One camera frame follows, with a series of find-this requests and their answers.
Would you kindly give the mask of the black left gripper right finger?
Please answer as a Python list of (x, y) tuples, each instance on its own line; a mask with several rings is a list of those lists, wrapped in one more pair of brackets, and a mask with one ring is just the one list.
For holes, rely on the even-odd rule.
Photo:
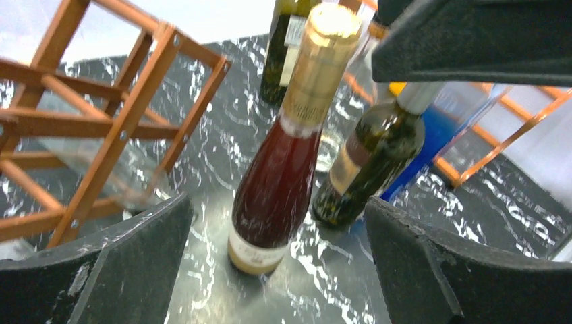
[(364, 210), (392, 323), (570, 323), (571, 264), (462, 238), (379, 198)]

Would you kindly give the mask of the dark green wine bottle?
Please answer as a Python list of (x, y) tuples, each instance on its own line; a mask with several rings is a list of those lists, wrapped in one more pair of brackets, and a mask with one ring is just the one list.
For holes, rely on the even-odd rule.
[(279, 106), (285, 96), (299, 55), (304, 26), (317, 0), (277, 0), (270, 27), (260, 85), (260, 98)]

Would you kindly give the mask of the brown wooden wine rack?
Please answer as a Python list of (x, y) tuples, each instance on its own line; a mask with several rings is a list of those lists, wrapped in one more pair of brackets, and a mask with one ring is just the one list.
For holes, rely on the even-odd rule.
[[(170, 171), (231, 67), (222, 55), (130, 2), (99, 1), (99, 7), (137, 26), (140, 35), (114, 84), (65, 76), (57, 68), (88, 6), (88, 1), (62, 1), (30, 64), (1, 61), (1, 78), (18, 84), (11, 105), (1, 110), (1, 173), (43, 207), (39, 213), (2, 219), (2, 241), (50, 231), (48, 245), (54, 247), (73, 240), (86, 220), (118, 212), (116, 202), (99, 194), (128, 141), (170, 140), (159, 164), (159, 170)], [(149, 104), (179, 53), (205, 63), (212, 73), (182, 125), (175, 126)], [(39, 136), (103, 142), (66, 206), (27, 174), (28, 169), (61, 167), (63, 160), (42, 151), (16, 152), (21, 137)]]

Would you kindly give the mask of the gold-capped red wine bottle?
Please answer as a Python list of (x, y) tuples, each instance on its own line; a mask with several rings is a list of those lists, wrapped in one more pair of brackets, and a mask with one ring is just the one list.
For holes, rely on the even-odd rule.
[(274, 271), (306, 216), (322, 127), (361, 29), (343, 5), (309, 13), (279, 115), (233, 203), (228, 253), (244, 273)]

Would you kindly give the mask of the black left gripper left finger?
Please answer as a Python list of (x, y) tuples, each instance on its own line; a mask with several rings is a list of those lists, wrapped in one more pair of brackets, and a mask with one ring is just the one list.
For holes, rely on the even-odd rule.
[(22, 260), (1, 261), (2, 323), (162, 323), (194, 219), (187, 194)]

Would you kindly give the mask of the clear glass corked bottle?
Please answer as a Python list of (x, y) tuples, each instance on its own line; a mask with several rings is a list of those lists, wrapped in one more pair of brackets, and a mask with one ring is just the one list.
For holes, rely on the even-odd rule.
[(372, 52), (386, 36), (388, 26), (375, 12), (345, 68), (324, 124), (318, 148), (316, 172), (326, 173), (359, 116), (387, 96), (386, 84), (372, 80)]

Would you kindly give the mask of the blue labelled plastic bottle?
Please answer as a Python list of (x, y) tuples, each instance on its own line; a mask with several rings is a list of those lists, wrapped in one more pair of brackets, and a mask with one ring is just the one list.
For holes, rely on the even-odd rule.
[(390, 202), (395, 198), (424, 167), (433, 165), (435, 158), (449, 149), (456, 138), (477, 124), (510, 89), (508, 84), (447, 82), (422, 114), (425, 140), (420, 153), (380, 194), (381, 199)]

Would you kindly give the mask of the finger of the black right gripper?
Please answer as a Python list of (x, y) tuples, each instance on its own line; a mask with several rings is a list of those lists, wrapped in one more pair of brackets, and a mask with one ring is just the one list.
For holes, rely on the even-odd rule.
[(376, 82), (571, 85), (570, 1), (379, 1)]

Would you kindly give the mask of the silver-capped dark wine bottle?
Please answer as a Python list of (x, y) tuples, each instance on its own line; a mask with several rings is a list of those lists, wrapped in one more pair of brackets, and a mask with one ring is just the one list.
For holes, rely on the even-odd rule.
[(385, 191), (420, 153), (422, 114), (444, 82), (409, 82), (368, 108), (341, 146), (312, 202), (314, 219), (342, 229), (356, 221), (370, 196)]

